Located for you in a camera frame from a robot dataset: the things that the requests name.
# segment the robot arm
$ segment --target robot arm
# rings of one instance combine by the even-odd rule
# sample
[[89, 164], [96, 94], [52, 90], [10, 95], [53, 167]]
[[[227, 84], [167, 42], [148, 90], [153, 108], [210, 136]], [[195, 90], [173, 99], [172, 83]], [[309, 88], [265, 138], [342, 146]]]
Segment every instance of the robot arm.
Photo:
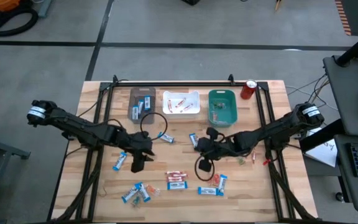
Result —
[[153, 161], [143, 152], [154, 156], [152, 141], [148, 132], [128, 134], [122, 126], [107, 123], [94, 124], [83, 118], [79, 118], [59, 108], [52, 101], [34, 100], [30, 111], [27, 113], [29, 124], [52, 125], [63, 131], [62, 136], [69, 139], [74, 136], [83, 147], [98, 149], [99, 147], [114, 146], [134, 157], [131, 171], [139, 172], [144, 168], [145, 161]]
[[296, 105], [294, 110], [284, 117], [254, 131], [242, 131], [216, 141], [224, 136], [213, 128], [207, 129], [208, 138], [200, 138], [195, 148], [204, 157], [199, 168], [209, 172], [209, 161], [217, 161], [226, 156], [248, 156], [259, 141], [268, 139], [271, 149], [283, 149], [290, 141], [290, 136], [313, 128], [324, 122], [317, 107], [310, 103]]

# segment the black floor stripe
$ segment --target black floor stripe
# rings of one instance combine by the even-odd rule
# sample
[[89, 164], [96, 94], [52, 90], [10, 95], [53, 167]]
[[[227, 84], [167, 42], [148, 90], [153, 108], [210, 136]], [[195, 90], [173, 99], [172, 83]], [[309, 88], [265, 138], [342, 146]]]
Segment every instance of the black floor stripe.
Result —
[[109, 0], [109, 2], [107, 3], [107, 8], [106, 8], [106, 11], [104, 12], [103, 21], [100, 26], [98, 39], [96, 41], [96, 46], [94, 47], [91, 61], [89, 63], [88, 71], [86, 72], [85, 81], [92, 80], [93, 71], [96, 66], [96, 61], [98, 60], [100, 46], [103, 41], [104, 33], [106, 33], [106, 28], [107, 28], [107, 24], [109, 22], [110, 12], [111, 12], [113, 2], [114, 2], [114, 0]]
[[122, 48], [168, 48], [168, 49], [239, 49], [239, 50], [319, 50], [346, 51], [345, 46], [302, 46], [302, 45], [244, 45], [244, 44], [163, 44], [163, 43], [102, 43], [101, 47]]
[[57, 46], [57, 47], [94, 47], [96, 42], [45, 42], [45, 41], [0, 41], [9, 46]]

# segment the desk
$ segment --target desk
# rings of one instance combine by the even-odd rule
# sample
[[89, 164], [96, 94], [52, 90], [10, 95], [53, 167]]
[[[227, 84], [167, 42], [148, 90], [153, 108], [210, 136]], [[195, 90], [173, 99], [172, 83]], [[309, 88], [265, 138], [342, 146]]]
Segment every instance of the desk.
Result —
[[[94, 104], [98, 97], [100, 82], [85, 82], [81, 92], [77, 114], [81, 114]], [[276, 118], [282, 117], [290, 111], [287, 93], [283, 81], [268, 81], [270, 95]], [[240, 166], [236, 158], [227, 157], [215, 162], [217, 172], [228, 176], [225, 196], [216, 197], [198, 195], [197, 187], [207, 184], [197, 179], [194, 173], [194, 163], [199, 154], [194, 151], [189, 139], [190, 133], [206, 136], [209, 126], [208, 92], [212, 89], [230, 89], [236, 94], [237, 123], [230, 128], [220, 128], [224, 134], [233, 134], [243, 130], [253, 130], [260, 127], [259, 114], [255, 95], [250, 100], [239, 97], [241, 87], [156, 87], [156, 112], [162, 113], [162, 95], [164, 91], [191, 92], [199, 91], [201, 100], [200, 114], [194, 119], [168, 119], [167, 134], [175, 138], [174, 144], [161, 139], [154, 141], [153, 152], [156, 154], [154, 162], [146, 162], [142, 172], [133, 174], [130, 171], [132, 158], [125, 161], [119, 172], [114, 172], [112, 166], [119, 157], [120, 149], [105, 147], [102, 171], [99, 178], [99, 197], [96, 200], [94, 222], [272, 222], [277, 221], [275, 204], [273, 201], [272, 185], [268, 168], [263, 166], [265, 148], [263, 141], [255, 148], [257, 158], [255, 164], [251, 158]], [[115, 87], [113, 91], [110, 118], [118, 119], [128, 133], [139, 131], [139, 125], [133, 124], [127, 118], [127, 108], [131, 88]], [[93, 120], [94, 110], [86, 113], [83, 118]], [[164, 127], [162, 119], [155, 117], [154, 124], [144, 125], [150, 134], [156, 134]], [[68, 146], [68, 152], [79, 147], [77, 141]], [[293, 193], [301, 204], [314, 216], [317, 216], [310, 183], [299, 149], [284, 150], [285, 165], [288, 180]], [[53, 205], [52, 218], [59, 217], [75, 198], [81, 185], [86, 150], [71, 154], [65, 160], [57, 197]], [[167, 191], [164, 172], [167, 170], [183, 170], [189, 175], [189, 189], [183, 191]], [[129, 203], [124, 204], [121, 196], [134, 183], [143, 181], [161, 189], [161, 196], [153, 197], [151, 201], [142, 203], [140, 208], [132, 208]], [[286, 209], [283, 194], [281, 194], [283, 208]], [[84, 208], [88, 208], [89, 197], [85, 198]]]
[[358, 136], [346, 136], [339, 134], [334, 138], [336, 147], [338, 149], [338, 156], [340, 159], [341, 172], [344, 176], [346, 190], [343, 192], [344, 198], [351, 197], [354, 208], [358, 211], [358, 177], [353, 174], [351, 159], [349, 158], [349, 148], [347, 143], [358, 143]]
[[324, 58], [323, 62], [341, 118], [302, 140], [304, 150], [331, 140], [335, 134], [358, 136], [358, 59], [347, 67], [340, 67], [332, 57]]
[[305, 138], [300, 144], [302, 150], [307, 151], [338, 134], [335, 141], [339, 163], [342, 164], [339, 181], [345, 201], [353, 201], [358, 210], [358, 177], [353, 175], [345, 147], [346, 143], [358, 142], [358, 59], [352, 59], [346, 67], [337, 65], [333, 57], [324, 58], [323, 62], [341, 119]]

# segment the small candy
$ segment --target small candy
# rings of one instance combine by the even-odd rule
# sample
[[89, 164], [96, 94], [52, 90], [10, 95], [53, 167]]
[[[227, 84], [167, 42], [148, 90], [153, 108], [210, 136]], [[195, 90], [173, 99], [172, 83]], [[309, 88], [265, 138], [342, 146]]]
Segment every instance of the small candy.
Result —
[[183, 110], [181, 110], [180, 112], [182, 113], [182, 112], [184, 112], [184, 111], [190, 109], [192, 106], [193, 106], [193, 104], [190, 104], [190, 105], [188, 105], [187, 107], [185, 107]]
[[174, 183], [167, 183], [167, 190], [181, 190], [187, 189], [187, 182], [174, 182]]
[[187, 177], [187, 174], [171, 174], [171, 177]]
[[218, 187], [218, 195], [219, 196], [223, 196], [224, 195], [224, 187], [226, 185], [226, 181], [227, 181], [227, 177], [223, 174], [221, 174], [221, 180], [219, 182], [219, 187]]
[[146, 190], [154, 196], [159, 196], [161, 193], [160, 189], [152, 187], [151, 185], [147, 185]]
[[255, 160], [256, 160], [256, 152], [252, 153], [252, 163], [255, 164]]
[[240, 166], [246, 163], [246, 161], [242, 157], [238, 157], [237, 159], [239, 161]]
[[139, 107], [137, 105], [132, 108], [132, 120], [136, 119], [139, 119]]
[[137, 207], [140, 204], [140, 197], [136, 196], [135, 200], [131, 204], [133, 207]]
[[212, 187], [198, 187], [199, 195], [218, 195], [218, 189]]
[[173, 137], [171, 137], [171, 136], [169, 136], [169, 135], [167, 135], [167, 134], [162, 135], [162, 132], [160, 132], [160, 133], [158, 134], [158, 136], [159, 136], [159, 137], [161, 136], [161, 139], [166, 140], [166, 141], [169, 142], [169, 143], [173, 143]]
[[215, 111], [212, 111], [212, 121], [214, 122], [218, 121], [218, 114]]
[[150, 96], [144, 96], [144, 110], [148, 111], [150, 109]]
[[190, 137], [191, 143], [193, 143], [194, 147], [197, 147], [198, 138], [197, 138], [196, 134], [195, 133], [189, 134], [189, 137]]
[[144, 100], [139, 100], [139, 102], [137, 104], [137, 106], [139, 107], [139, 109], [138, 109], [139, 114], [142, 113], [143, 104], [144, 104]]
[[218, 187], [219, 186], [219, 174], [214, 174], [211, 180], [209, 180], [209, 184], [211, 186]]
[[131, 189], [129, 189], [129, 191], [121, 197], [124, 203], [127, 203], [127, 201], [131, 199], [131, 197], [134, 196], [138, 191], [139, 189], [136, 186], [133, 186]]
[[180, 105], [182, 105], [185, 101], [186, 101], [186, 98], [184, 98], [183, 100], [181, 100], [181, 102], [179, 102], [179, 103], [176, 105], [176, 108], [178, 108]]
[[183, 182], [184, 178], [182, 177], [167, 177], [167, 182]]
[[142, 196], [143, 202], [148, 202], [151, 199], [142, 183], [140, 184], [139, 193]]
[[122, 164], [124, 163], [124, 160], [126, 159], [126, 157], [127, 157], [127, 154], [125, 152], [121, 152], [116, 164], [112, 167], [112, 169], [115, 171], [119, 171], [119, 169], [121, 168]]
[[171, 100], [168, 100], [168, 110], [169, 110], [169, 112], [173, 113]]
[[182, 171], [166, 171], [165, 174], [170, 175], [170, 174], [182, 174]]

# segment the black hose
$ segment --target black hose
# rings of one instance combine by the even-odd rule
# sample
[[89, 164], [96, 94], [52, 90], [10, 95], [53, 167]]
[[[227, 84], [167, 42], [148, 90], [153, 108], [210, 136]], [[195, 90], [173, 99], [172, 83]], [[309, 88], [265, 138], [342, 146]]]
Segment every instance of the black hose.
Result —
[[23, 9], [13, 10], [11, 12], [8, 12], [6, 15], [2, 16], [2, 18], [0, 19], [0, 27], [2, 27], [7, 21], [12, 19], [13, 17], [20, 15], [20, 14], [24, 14], [24, 13], [31, 14], [30, 21], [27, 22], [26, 24], [24, 24], [23, 26], [15, 28], [15, 29], [0, 31], [0, 37], [9, 37], [12, 35], [21, 34], [25, 31], [31, 29], [37, 23], [37, 21], [38, 21], [37, 11], [35, 11], [32, 8], [27, 7], [27, 8], [23, 8]]

